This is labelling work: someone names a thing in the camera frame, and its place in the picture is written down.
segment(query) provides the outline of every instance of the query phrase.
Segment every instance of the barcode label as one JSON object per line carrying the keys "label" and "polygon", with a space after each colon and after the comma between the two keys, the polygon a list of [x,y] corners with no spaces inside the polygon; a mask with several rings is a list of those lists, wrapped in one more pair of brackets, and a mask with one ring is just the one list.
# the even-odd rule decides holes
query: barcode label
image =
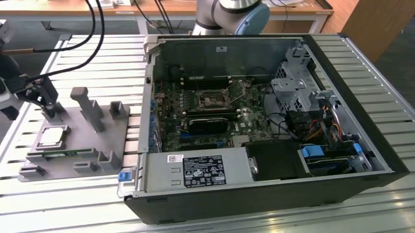
{"label": "barcode label", "polygon": [[226,179],[224,176],[212,177],[212,180],[215,181],[223,181]]}
{"label": "barcode label", "polygon": [[167,156],[167,162],[175,163],[175,162],[183,162],[183,155],[182,154],[172,154]]}
{"label": "barcode label", "polygon": [[116,14],[132,15],[134,11],[116,11]]}

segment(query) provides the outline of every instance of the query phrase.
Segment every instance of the blue tab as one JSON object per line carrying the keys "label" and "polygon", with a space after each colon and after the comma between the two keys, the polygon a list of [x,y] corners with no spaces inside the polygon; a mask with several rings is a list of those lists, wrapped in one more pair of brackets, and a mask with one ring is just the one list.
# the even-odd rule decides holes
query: blue tab
{"label": "blue tab", "polygon": [[363,152],[363,150],[362,150],[362,147],[360,147],[360,144],[359,144],[359,143],[352,144],[352,147],[355,147],[355,150],[356,150],[358,154]]}
{"label": "blue tab", "polygon": [[132,177],[131,177],[131,172],[120,172],[118,174],[118,181],[119,182],[124,182],[124,181],[131,181]]}
{"label": "blue tab", "polygon": [[304,158],[307,158],[310,156],[306,148],[300,149],[300,152],[302,152]]}
{"label": "blue tab", "polygon": [[300,150],[303,153],[303,157],[316,157],[316,156],[324,156],[324,152],[320,146],[304,146],[304,148]]}

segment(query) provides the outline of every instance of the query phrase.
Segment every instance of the power supply label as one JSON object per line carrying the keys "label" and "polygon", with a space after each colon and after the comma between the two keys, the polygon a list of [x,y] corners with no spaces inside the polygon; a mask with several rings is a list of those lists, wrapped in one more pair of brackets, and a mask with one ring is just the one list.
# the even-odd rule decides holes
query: power supply label
{"label": "power supply label", "polygon": [[187,188],[227,184],[222,155],[183,158],[183,176]]}

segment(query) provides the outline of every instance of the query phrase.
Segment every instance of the cable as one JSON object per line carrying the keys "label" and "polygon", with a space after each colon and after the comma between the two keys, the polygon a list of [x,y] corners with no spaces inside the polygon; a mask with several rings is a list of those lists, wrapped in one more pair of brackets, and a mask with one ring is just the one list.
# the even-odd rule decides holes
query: cable
{"label": "cable", "polygon": [[94,9],[91,6],[91,3],[88,0],[86,0],[86,3],[88,5],[90,8],[90,12],[91,12],[91,16],[92,16],[92,29],[91,29],[91,33],[87,36],[87,38],[84,39],[83,42],[80,42],[79,44],[71,46],[71,47],[66,47],[66,48],[60,48],[60,49],[47,49],[47,50],[36,50],[36,49],[24,49],[24,50],[5,50],[5,51],[0,51],[0,53],[3,54],[28,54],[28,53],[41,53],[41,52],[63,52],[63,51],[68,51],[68,50],[74,50],[79,47],[82,47],[84,44],[88,43],[88,41],[91,40],[94,33],[95,33],[95,13],[94,13]]}
{"label": "cable", "polygon": [[168,29],[168,33],[174,33],[172,32],[172,28],[170,27],[170,24],[167,22],[167,19],[166,19],[166,16],[164,16],[164,13],[163,13],[163,10],[162,10],[162,6],[160,6],[160,1],[159,0],[155,0],[155,3],[156,3],[156,6],[158,6],[158,9],[159,9],[159,12],[162,14],[162,17],[163,17],[163,20],[164,20],[164,23],[166,23],[166,26],[167,26],[167,29]]}
{"label": "cable", "polygon": [[[143,17],[144,17],[144,19],[146,19],[148,25],[152,25],[152,22],[151,22],[151,20],[148,19],[148,17],[146,16],[146,14],[144,14],[144,12],[143,12],[143,10],[142,10],[142,8],[140,8],[140,6],[139,6],[136,0],[135,0],[135,4],[136,4],[136,6],[138,6],[138,9],[139,9],[139,11],[140,11],[140,13],[142,13],[142,15],[143,15]],[[155,29],[160,32],[160,34],[163,34],[162,30],[160,30],[158,27],[155,27]]]}
{"label": "cable", "polygon": [[286,21],[284,21],[284,26],[283,26],[283,33],[284,33],[284,31],[286,31],[286,25],[287,25],[287,21],[288,21],[288,10],[287,10],[287,8],[295,8],[295,6],[287,6],[286,3],[283,3],[282,0],[278,0],[278,1],[279,1],[284,6],[280,6],[280,5],[275,4],[274,1],[270,0],[270,2],[272,3],[274,6],[284,7],[284,9],[286,9]]}
{"label": "cable", "polygon": [[280,127],[278,128],[278,133],[274,133],[272,136],[278,136],[276,138],[279,139],[279,136],[286,135],[290,136],[290,134],[287,133],[280,133]]}
{"label": "cable", "polygon": [[334,108],[331,108],[331,113],[332,113],[332,115],[334,115],[334,117],[335,117],[335,119],[336,119],[336,122],[338,122],[338,125],[339,125],[339,140],[340,140],[340,142],[343,142],[343,139],[342,139],[342,125],[340,125],[340,120],[339,120],[339,116],[338,116],[338,113],[336,113],[336,111],[334,110]]}
{"label": "cable", "polygon": [[308,132],[308,133],[311,133],[312,126],[314,126],[314,124],[315,124],[316,122],[319,122],[319,120],[314,120],[314,121],[311,122],[311,124],[310,124],[310,132]]}
{"label": "cable", "polygon": [[178,26],[175,27],[175,30],[179,29],[180,25],[182,25],[183,20],[180,20]]}
{"label": "cable", "polygon": [[310,137],[307,137],[306,139],[304,139],[304,141],[308,141],[311,138],[314,138],[314,137],[316,137],[320,133],[322,133],[322,129],[319,129]]}
{"label": "cable", "polygon": [[284,113],[271,113],[271,114],[268,114],[268,116],[275,115],[275,114],[280,115],[282,117],[287,116],[287,114],[284,114]]}
{"label": "cable", "polygon": [[83,64],[79,64],[78,66],[75,67],[71,67],[71,68],[67,68],[67,69],[62,69],[62,70],[58,70],[58,71],[54,71],[51,73],[45,73],[45,74],[40,74],[40,75],[36,75],[33,77],[29,77],[25,81],[29,83],[40,78],[44,78],[44,77],[48,77],[48,76],[52,76],[52,75],[56,75],[56,74],[62,74],[62,73],[66,73],[66,72],[70,72],[70,71],[74,71],[76,69],[80,69],[82,67],[84,67],[90,62],[91,60],[95,58],[100,48],[102,48],[102,45],[103,45],[103,42],[104,42],[104,34],[106,34],[106,22],[104,22],[104,12],[103,12],[103,8],[102,8],[102,4],[99,2],[99,0],[95,0],[96,1],[96,5],[98,5],[98,10],[99,10],[99,16],[100,16],[100,20],[102,20],[102,35],[100,35],[100,38],[99,38],[99,42],[98,42],[98,46],[96,46],[96,49],[94,51],[94,53],[91,54],[90,58],[84,61]]}
{"label": "cable", "polygon": [[267,112],[266,112],[266,107],[264,107],[264,105],[266,105],[264,104],[266,103],[266,93],[267,93],[267,89],[268,89],[270,86],[271,86],[271,84],[268,84],[268,86],[266,87],[264,94],[263,94],[263,97],[262,97],[262,109],[263,109],[264,115],[268,118],[268,120],[272,122],[272,124],[275,124],[275,126],[278,126],[282,130],[284,130],[290,134],[290,136],[292,137],[294,140],[303,141],[286,127],[283,127],[280,124],[278,124],[270,118],[271,114],[267,114]]}
{"label": "cable", "polygon": [[256,69],[262,69],[266,72],[266,74],[268,74],[268,76],[271,77],[271,73],[266,70],[264,67],[254,67],[254,68],[248,69],[246,76],[250,77],[250,72],[256,70]]}
{"label": "cable", "polygon": [[170,25],[171,32],[175,34],[175,29],[174,29],[174,27],[171,26],[171,21],[170,21],[168,14],[167,14],[167,11],[166,11],[166,9],[164,9],[163,3],[162,3],[160,0],[158,0],[158,1],[159,1],[159,3],[160,3],[163,12],[164,12],[164,14],[166,14],[166,18],[167,18],[167,22],[168,22],[168,25]]}

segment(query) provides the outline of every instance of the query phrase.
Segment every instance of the floor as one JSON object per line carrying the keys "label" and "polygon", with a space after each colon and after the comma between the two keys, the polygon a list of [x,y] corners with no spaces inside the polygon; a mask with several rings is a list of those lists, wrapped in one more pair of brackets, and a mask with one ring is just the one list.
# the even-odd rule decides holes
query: floor
{"label": "floor", "polygon": [[[187,33],[192,30],[194,22],[172,21],[176,33]],[[90,34],[91,26],[84,22],[52,22],[54,30],[45,31],[40,22],[12,22],[16,30],[15,37],[5,45],[5,49],[47,49],[56,44],[62,34]],[[155,29],[148,28],[150,33],[159,33]],[[107,34],[138,34],[138,25],[134,21],[108,21],[106,22]],[[415,106],[415,69],[414,69],[414,53],[415,53],[415,18],[407,25],[403,34],[395,39],[388,50],[375,63],[378,69],[387,77],[398,91]],[[13,56],[20,68],[28,75],[40,73],[49,54],[28,54]],[[0,115],[0,141],[4,138],[11,121]]]}

